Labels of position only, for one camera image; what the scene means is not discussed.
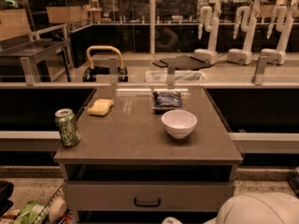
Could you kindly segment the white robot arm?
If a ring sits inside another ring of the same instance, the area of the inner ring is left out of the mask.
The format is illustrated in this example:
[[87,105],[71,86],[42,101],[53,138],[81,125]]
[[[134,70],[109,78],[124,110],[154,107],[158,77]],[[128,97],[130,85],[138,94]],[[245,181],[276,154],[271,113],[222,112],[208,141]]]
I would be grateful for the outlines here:
[[228,199],[214,217],[170,216],[161,224],[299,224],[299,199],[281,192],[242,193]]

